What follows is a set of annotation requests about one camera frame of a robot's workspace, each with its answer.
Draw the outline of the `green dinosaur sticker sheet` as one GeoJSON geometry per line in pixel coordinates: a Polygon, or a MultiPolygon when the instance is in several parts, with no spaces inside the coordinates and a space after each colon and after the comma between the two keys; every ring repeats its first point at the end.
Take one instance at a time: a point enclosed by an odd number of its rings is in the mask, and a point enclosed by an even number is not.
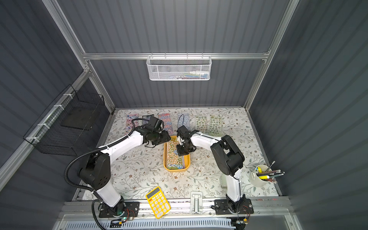
{"type": "Polygon", "coordinates": [[[195,117],[195,129],[199,130],[204,134],[209,133],[209,121],[207,116],[196,116],[195,117]]]}

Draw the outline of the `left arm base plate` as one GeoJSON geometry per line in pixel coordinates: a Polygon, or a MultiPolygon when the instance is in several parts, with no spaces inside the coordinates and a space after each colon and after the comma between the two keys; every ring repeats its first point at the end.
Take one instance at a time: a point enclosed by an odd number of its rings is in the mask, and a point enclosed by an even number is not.
{"type": "Polygon", "coordinates": [[[102,203],[99,210],[99,218],[135,218],[138,216],[140,202],[119,202],[115,207],[109,207],[102,203]]]}

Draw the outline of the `pale blue jewel sticker sheet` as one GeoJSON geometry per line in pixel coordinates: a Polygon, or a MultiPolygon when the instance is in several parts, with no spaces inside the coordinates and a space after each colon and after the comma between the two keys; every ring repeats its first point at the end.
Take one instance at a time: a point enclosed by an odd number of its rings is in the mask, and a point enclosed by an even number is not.
{"type": "Polygon", "coordinates": [[[188,113],[183,113],[179,116],[177,122],[177,128],[185,126],[186,129],[190,130],[190,115],[188,113]]]}

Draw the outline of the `yellow storage tray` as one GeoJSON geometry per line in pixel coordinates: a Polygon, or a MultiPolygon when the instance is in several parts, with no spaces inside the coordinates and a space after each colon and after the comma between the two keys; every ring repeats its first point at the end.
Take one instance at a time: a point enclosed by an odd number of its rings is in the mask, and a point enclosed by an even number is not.
{"type": "Polygon", "coordinates": [[[190,155],[179,156],[177,151],[177,136],[171,136],[171,140],[164,144],[163,165],[169,172],[184,172],[190,166],[190,155]]]}

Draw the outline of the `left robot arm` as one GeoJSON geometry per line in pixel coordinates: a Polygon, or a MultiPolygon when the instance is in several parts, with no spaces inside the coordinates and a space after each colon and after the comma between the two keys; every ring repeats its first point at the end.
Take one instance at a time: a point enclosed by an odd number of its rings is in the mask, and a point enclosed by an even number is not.
{"type": "Polygon", "coordinates": [[[125,213],[125,200],[116,191],[111,180],[111,165],[125,153],[144,145],[154,148],[171,140],[168,131],[164,130],[164,122],[156,117],[149,119],[134,118],[132,128],[122,138],[91,150],[71,161],[65,171],[64,180],[70,186],[92,192],[98,201],[119,217],[125,213]],[[85,186],[72,182],[69,170],[81,158],[89,157],[78,177],[86,183],[85,186]]]}

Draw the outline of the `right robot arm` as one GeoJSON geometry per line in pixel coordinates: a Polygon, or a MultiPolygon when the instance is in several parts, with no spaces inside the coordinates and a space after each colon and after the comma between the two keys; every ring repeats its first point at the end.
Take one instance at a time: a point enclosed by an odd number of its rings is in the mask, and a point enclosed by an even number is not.
{"type": "Polygon", "coordinates": [[[235,212],[242,206],[245,194],[241,191],[241,172],[245,157],[232,137],[213,137],[181,126],[177,130],[177,140],[179,144],[176,148],[180,156],[188,155],[198,147],[212,152],[218,168],[226,177],[228,209],[235,212]]]}

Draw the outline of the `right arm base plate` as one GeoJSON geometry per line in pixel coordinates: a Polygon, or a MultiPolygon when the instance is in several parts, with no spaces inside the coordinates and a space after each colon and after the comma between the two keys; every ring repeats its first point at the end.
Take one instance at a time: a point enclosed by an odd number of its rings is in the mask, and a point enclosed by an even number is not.
{"type": "Polygon", "coordinates": [[[217,199],[211,208],[217,215],[251,215],[254,214],[253,205],[250,199],[240,199],[238,202],[233,202],[227,199],[217,199]]]}

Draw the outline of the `orange tiny animal sticker sheet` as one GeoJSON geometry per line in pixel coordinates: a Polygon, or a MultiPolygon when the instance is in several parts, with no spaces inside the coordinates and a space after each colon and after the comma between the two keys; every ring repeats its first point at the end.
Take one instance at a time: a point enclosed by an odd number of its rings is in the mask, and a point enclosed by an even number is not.
{"type": "Polygon", "coordinates": [[[180,170],[185,167],[183,157],[177,155],[177,144],[175,140],[167,143],[166,168],[169,170],[180,170]]]}

